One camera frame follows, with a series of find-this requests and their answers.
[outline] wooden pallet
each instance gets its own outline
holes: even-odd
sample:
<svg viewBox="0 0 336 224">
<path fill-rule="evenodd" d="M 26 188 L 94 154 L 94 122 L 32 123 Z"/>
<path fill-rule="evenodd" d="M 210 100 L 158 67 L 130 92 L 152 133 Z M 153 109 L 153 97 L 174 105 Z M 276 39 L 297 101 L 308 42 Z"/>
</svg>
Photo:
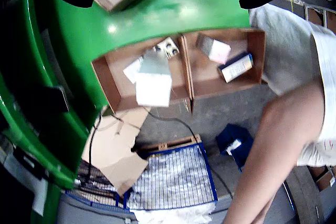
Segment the wooden pallet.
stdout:
<svg viewBox="0 0 336 224">
<path fill-rule="evenodd" d="M 157 152 L 157 151 L 166 151 L 166 150 L 173 150 L 180 147 L 185 147 L 188 145 L 193 145 L 196 143 L 201 143 L 201 137 L 200 135 L 195 135 L 196 138 L 193 136 L 188 136 L 185 138 L 172 140 L 169 142 L 161 143 L 161 144 L 153 144 L 153 145 L 147 145 L 140 147 L 136 150 L 137 153 L 149 153 L 149 152 Z"/>
</svg>

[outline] blue metal frame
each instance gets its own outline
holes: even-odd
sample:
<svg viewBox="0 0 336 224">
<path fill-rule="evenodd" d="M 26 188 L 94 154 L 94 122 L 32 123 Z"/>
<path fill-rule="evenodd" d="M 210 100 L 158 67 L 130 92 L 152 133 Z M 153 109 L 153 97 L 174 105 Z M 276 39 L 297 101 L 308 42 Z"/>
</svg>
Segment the blue metal frame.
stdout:
<svg viewBox="0 0 336 224">
<path fill-rule="evenodd" d="M 209 162 L 208 162 L 208 159 L 207 159 L 207 156 L 206 156 L 206 153 L 205 153 L 205 149 L 204 149 L 204 145 L 203 145 L 202 142 L 201 143 L 196 143 L 196 144 L 191 144 L 191 145 L 188 145 L 188 146 L 182 146 L 182 147 L 178 147 L 178 148 L 174 148 L 174 149 L 170 149 L 170 150 L 155 151 L 155 152 L 142 153 L 142 154 L 140 153 L 139 156 L 142 157 L 142 158 L 148 158 L 151 155 L 168 154 L 168 153 L 172 153 L 172 152 L 178 152 L 182 149 L 191 148 L 191 147 L 194 147 L 196 145 L 199 146 L 199 148 L 201 150 L 201 153 L 204 157 L 204 162 L 205 162 L 205 166 L 206 166 L 211 190 L 212 190 L 213 197 L 214 197 L 214 200 L 210 201 L 210 202 L 216 202 L 216 201 L 218 201 L 217 192 L 216 192 L 216 189 L 215 189 L 215 184 L 214 184 L 214 181 L 213 181 L 213 178 L 212 178 L 212 175 L 211 175 Z M 90 206 L 90 207 L 95 207 L 95 208 L 102 209 L 102 210 L 107 210 L 107 211 L 122 212 L 122 213 L 125 213 L 125 214 L 129 214 L 131 212 L 130 212 L 129 208 L 127 207 L 127 199 L 129 197 L 129 194 L 130 194 L 131 191 L 132 191 L 132 188 L 124 194 L 123 203 L 122 203 L 123 208 L 118 206 L 120 196 L 117 196 L 117 199 L 115 201 L 115 203 L 116 203 L 115 206 L 111 206 L 111 205 L 96 203 L 96 202 L 90 201 L 90 200 L 85 199 L 85 198 L 77 197 L 77 196 L 73 195 L 71 190 L 65 191 L 65 194 L 68 195 L 69 197 L 73 198 L 73 199 L 78 200 L 79 202 L 82 202 L 82 203 L 86 204 L 87 206 Z"/>
</svg>

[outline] black cable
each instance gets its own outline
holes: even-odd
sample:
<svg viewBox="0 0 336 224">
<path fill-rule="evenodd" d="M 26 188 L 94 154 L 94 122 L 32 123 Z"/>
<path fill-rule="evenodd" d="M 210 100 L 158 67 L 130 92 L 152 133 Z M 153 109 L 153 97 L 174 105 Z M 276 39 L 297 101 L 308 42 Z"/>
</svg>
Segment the black cable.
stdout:
<svg viewBox="0 0 336 224">
<path fill-rule="evenodd" d="M 128 124 L 128 125 L 130 125 L 130 126 L 136 128 L 136 129 L 138 129 L 138 130 L 140 129 L 139 127 L 137 127 L 137 126 L 135 126 L 135 125 L 133 125 L 133 124 L 127 123 L 127 122 L 125 122 L 123 119 L 118 118 L 118 117 L 116 117 L 115 115 L 112 115 L 112 116 L 113 116 L 115 119 L 117 119 L 118 121 L 122 122 L 122 123 Z"/>
<path fill-rule="evenodd" d="M 149 114 L 151 117 L 153 117 L 153 118 L 155 118 L 155 119 L 158 119 L 158 120 L 161 120 L 161 121 L 177 121 L 177 122 L 182 123 L 184 126 L 186 126 L 186 127 L 190 130 L 191 134 L 193 135 L 193 137 L 194 137 L 195 140 L 196 140 L 196 135 L 194 134 L 194 132 L 193 132 L 193 130 L 191 129 L 191 127 L 190 127 L 188 124 L 186 124 L 185 122 L 183 122 L 181 119 L 178 119 L 178 118 L 162 118 L 162 117 L 153 115 L 153 114 L 152 114 L 150 111 L 148 111 L 147 109 L 145 109 L 145 110 L 148 112 L 148 114 Z M 232 199 L 232 198 L 233 198 L 233 195 L 232 195 L 230 189 L 228 188 L 228 186 L 226 185 L 226 183 L 224 182 L 224 180 L 223 180 L 223 179 L 220 177 L 220 175 L 219 175 L 219 174 L 218 174 L 218 173 L 211 167 L 211 165 L 209 164 L 209 162 L 208 162 L 208 166 L 210 167 L 210 170 L 211 170 L 211 171 L 216 175 L 216 177 L 219 179 L 219 181 L 222 182 L 223 186 L 225 187 L 225 189 L 227 190 L 227 192 L 229 193 L 229 195 L 230 195 L 230 197 L 231 197 L 231 199 Z"/>
<path fill-rule="evenodd" d="M 91 140 L 90 140 L 90 148 L 89 148 L 89 170 L 88 170 L 88 175 L 87 175 L 87 178 L 86 180 L 88 181 L 90 179 L 90 176 L 91 176 L 91 151 L 92 151 L 92 142 L 93 142 L 93 137 L 95 136 L 95 133 L 97 131 L 97 128 L 99 127 L 99 124 L 101 122 L 101 112 L 99 113 L 99 120 L 98 120 L 98 123 L 97 125 L 93 125 L 93 133 L 91 135 Z"/>
</svg>

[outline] blue cloth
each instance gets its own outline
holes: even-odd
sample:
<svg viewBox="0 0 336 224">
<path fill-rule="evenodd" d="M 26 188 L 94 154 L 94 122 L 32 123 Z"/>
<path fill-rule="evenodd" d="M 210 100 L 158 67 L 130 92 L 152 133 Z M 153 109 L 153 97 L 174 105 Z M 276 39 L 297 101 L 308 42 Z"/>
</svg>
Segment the blue cloth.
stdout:
<svg viewBox="0 0 336 224">
<path fill-rule="evenodd" d="M 228 155 L 226 148 L 236 139 L 239 139 L 242 144 L 232 150 L 231 154 L 238 168 L 241 170 L 245 165 L 245 161 L 253 144 L 253 138 L 248 130 L 238 125 L 228 123 L 225 129 L 216 137 L 217 145 L 222 155 Z"/>
</svg>

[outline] white tag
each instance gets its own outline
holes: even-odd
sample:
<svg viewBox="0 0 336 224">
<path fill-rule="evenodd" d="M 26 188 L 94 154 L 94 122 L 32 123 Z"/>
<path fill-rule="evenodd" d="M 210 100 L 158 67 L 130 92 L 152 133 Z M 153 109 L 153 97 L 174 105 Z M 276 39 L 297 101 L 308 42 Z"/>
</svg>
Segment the white tag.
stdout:
<svg viewBox="0 0 336 224">
<path fill-rule="evenodd" d="M 335 177 L 332 177 L 330 180 L 330 187 L 332 187 L 335 184 Z"/>
<path fill-rule="evenodd" d="M 226 152 L 232 156 L 231 151 L 235 150 L 236 148 L 241 146 L 241 141 L 239 139 L 234 140 L 233 143 L 231 143 L 231 145 L 229 145 L 228 148 L 226 148 Z"/>
<path fill-rule="evenodd" d="M 132 62 L 128 67 L 124 69 L 124 74 L 131 81 L 132 84 L 136 83 L 136 75 L 138 74 L 141 64 L 143 61 L 143 57 L 139 57 L 136 61 Z"/>
</svg>

